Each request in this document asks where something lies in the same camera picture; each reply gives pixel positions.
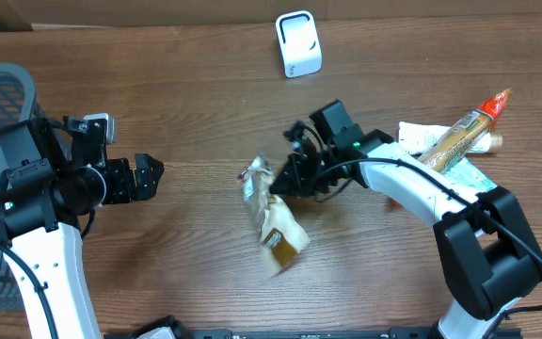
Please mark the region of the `teal wet wipes packet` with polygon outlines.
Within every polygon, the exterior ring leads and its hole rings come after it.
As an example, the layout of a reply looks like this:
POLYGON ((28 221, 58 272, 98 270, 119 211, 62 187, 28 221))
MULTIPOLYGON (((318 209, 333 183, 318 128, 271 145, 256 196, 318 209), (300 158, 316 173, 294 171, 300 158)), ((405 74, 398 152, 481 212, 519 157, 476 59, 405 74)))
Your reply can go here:
POLYGON ((463 157, 457 164, 446 170, 444 176, 463 186, 472 187, 479 192, 488 192, 497 186, 473 166, 467 157, 463 157))

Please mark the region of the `orange spaghetti packet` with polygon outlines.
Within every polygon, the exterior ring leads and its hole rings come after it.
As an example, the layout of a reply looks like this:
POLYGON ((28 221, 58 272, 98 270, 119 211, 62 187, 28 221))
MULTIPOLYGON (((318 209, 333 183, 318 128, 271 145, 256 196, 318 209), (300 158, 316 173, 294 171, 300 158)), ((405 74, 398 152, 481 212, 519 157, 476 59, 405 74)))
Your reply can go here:
POLYGON ((505 110, 512 89, 505 89, 487 99, 477 108, 467 113, 418 160, 441 174, 457 164, 468 150, 486 134, 493 132, 505 110))

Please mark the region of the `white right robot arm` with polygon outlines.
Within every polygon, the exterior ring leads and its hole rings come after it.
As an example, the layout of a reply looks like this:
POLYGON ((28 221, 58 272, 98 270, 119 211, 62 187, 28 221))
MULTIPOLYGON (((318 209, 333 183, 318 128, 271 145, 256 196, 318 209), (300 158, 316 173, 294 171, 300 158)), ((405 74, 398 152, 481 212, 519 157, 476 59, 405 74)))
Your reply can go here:
POLYGON ((516 197, 454 183, 409 154, 390 135, 356 124, 316 133, 296 122, 284 137, 293 152, 271 191, 315 197, 355 181, 401 204, 434 232, 454 298, 435 325, 438 338, 492 338, 542 282, 542 251, 516 197))

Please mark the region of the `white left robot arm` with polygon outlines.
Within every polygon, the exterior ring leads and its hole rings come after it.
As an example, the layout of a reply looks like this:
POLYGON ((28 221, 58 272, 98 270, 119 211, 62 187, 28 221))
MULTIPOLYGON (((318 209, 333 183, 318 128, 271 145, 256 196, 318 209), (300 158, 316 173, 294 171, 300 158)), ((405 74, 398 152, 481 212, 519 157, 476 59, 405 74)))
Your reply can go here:
POLYGON ((83 264, 98 207, 152 199, 164 165, 147 153, 109 159, 107 114, 33 118, 0 128, 0 251, 18 284, 34 338, 99 338, 83 264))

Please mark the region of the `beige plastic pouch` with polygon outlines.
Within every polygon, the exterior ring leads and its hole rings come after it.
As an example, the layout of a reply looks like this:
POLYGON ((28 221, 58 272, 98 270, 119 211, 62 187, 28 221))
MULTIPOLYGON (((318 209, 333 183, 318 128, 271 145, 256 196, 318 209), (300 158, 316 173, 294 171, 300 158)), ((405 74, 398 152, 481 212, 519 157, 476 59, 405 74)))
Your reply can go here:
POLYGON ((265 271, 277 276, 293 266, 311 242, 282 197, 270 192, 275 172, 257 155, 238 177, 250 222, 256 231, 265 271))

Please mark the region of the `white Pantene tube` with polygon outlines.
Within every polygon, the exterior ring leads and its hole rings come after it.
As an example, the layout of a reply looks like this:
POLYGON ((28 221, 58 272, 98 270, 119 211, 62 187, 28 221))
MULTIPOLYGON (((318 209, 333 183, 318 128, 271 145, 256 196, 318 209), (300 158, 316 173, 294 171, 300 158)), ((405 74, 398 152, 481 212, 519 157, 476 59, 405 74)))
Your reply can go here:
MULTIPOLYGON (((407 153, 421 155, 428 151, 448 130, 448 126, 400 121, 398 142, 407 153)), ((502 146, 502 135, 486 133, 468 150, 468 153, 497 153, 502 149, 502 146)))

